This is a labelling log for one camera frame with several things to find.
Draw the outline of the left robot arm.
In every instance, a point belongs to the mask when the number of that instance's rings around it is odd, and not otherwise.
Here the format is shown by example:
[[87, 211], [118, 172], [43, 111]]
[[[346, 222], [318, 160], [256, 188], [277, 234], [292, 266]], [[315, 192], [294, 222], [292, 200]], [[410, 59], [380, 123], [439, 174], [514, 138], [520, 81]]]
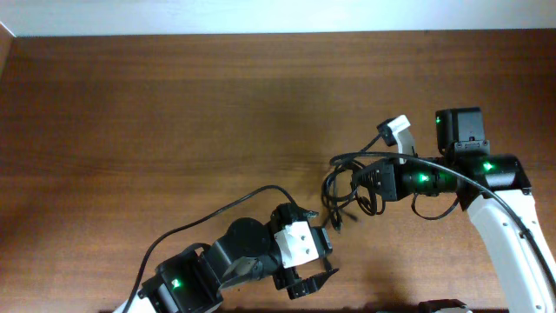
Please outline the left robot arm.
[[[327, 231], [310, 225], [316, 212], [283, 203], [268, 223], [243, 217], [213, 244], [194, 243], [156, 267], [120, 312], [213, 312], [222, 291], [272, 277], [290, 299], [320, 290], [337, 269], [327, 263], [333, 248]], [[297, 267], [322, 260], [325, 270], [301, 278]]]

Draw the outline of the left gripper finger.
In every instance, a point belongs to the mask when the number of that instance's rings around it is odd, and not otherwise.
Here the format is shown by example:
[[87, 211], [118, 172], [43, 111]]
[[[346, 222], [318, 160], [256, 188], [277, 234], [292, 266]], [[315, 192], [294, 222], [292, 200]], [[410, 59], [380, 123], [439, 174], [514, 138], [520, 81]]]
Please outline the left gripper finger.
[[295, 210], [295, 221], [309, 221], [315, 217], [318, 217], [319, 213], [312, 210], [305, 210], [303, 208], [297, 208]]
[[294, 283], [287, 287], [289, 299], [294, 300], [319, 291], [325, 282], [338, 271], [338, 269], [332, 269]]

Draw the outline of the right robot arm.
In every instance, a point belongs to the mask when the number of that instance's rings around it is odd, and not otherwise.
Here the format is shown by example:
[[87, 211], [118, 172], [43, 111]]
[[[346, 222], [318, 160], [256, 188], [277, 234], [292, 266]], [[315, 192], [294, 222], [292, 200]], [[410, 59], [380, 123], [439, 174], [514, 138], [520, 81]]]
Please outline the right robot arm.
[[398, 150], [357, 170], [353, 187], [386, 202], [454, 193], [486, 246], [509, 311], [553, 312], [555, 261], [519, 159], [491, 153], [478, 107], [438, 110], [435, 126], [440, 156], [420, 158], [406, 117], [382, 123], [387, 145]]

